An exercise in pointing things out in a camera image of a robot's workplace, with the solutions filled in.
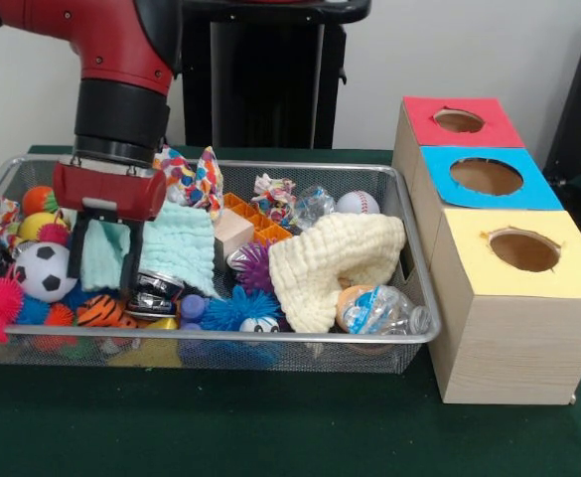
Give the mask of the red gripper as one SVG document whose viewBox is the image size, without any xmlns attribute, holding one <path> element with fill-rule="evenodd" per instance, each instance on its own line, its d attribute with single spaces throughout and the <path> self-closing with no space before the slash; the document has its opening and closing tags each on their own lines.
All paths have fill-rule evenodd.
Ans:
<svg viewBox="0 0 581 477">
<path fill-rule="evenodd" d="M 78 212 L 112 214 L 129 228 L 129 248 L 123 257 L 120 294 L 127 298 L 137 285 L 144 223 L 158 216 L 166 197 L 162 171 L 139 166 L 64 156 L 56 164 L 53 188 L 58 204 Z M 90 215 L 77 215 L 73 227 L 68 277 L 79 278 Z"/>
</svg>

